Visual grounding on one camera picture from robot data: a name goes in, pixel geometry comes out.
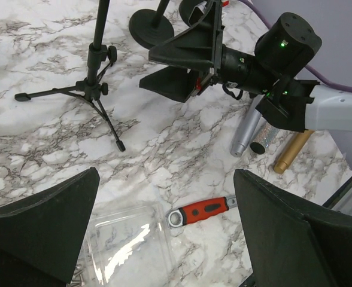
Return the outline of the black shock mount round stand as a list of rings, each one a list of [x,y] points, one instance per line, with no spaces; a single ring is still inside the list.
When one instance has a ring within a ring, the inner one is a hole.
[[[179,14],[186,25],[195,24],[205,13],[207,1],[183,0],[179,5]]]

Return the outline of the gold microphone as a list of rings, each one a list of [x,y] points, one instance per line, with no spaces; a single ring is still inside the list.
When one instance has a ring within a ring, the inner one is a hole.
[[[303,133],[297,133],[293,139],[285,147],[283,153],[278,158],[274,172],[283,174],[293,163],[301,149],[304,147],[310,136],[314,133],[313,130],[306,130]]]

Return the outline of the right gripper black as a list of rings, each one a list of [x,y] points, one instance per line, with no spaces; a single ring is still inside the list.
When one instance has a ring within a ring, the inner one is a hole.
[[[278,77],[255,56],[223,45],[221,15],[221,2],[209,1],[198,22],[149,49],[149,61],[174,67],[145,76],[139,87],[185,103],[195,90],[197,71],[214,69],[217,73],[208,82],[210,86],[224,84],[253,94],[266,93]]]

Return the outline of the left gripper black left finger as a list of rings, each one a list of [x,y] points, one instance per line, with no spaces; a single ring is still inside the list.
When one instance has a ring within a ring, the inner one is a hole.
[[[0,286],[71,283],[99,181],[92,167],[0,207]]]

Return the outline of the glitter rhinestone microphone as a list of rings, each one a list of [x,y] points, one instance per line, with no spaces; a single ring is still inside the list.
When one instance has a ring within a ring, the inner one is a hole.
[[[250,149],[256,154],[264,154],[280,130],[269,123],[265,123],[250,144]]]

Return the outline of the black tripod shock mount stand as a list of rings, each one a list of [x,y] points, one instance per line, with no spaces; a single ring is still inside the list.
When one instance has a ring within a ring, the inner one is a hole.
[[[14,99],[18,102],[27,102],[36,97],[52,94],[64,94],[80,99],[91,106],[107,122],[116,140],[119,151],[123,152],[126,150],[124,143],[120,140],[101,102],[101,96],[108,94],[108,84],[102,83],[101,80],[106,71],[112,67],[117,60],[117,50],[115,46],[106,46],[102,43],[109,5],[109,1],[99,1],[95,33],[88,49],[87,77],[85,79],[77,81],[75,85],[71,87],[53,88],[36,93],[18,93],[14,95]]]

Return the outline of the silver condenser microphone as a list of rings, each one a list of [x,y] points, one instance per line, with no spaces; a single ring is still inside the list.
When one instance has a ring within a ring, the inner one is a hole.
[[[236,129],[230,148],[230,154],[234,157],[242,156],[252,139],[253,133],[261,118],[261,113],[256,109],[256,106],[260,103],[262,98],[263,95],[258,95],[253,99],[244,119]]]

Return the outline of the black clip stand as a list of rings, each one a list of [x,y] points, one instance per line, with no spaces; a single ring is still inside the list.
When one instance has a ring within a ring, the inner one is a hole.
[[[142,47],[151,49],[174,37],[174,28],[164,16],[169,0],[161,0],[157,10],[140,9],[129,21],[132,38]]]

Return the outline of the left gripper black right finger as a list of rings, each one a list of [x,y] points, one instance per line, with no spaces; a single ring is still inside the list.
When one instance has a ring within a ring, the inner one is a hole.
[[[352,286],[352,216],[249,170],[233,183],[257,286]]]

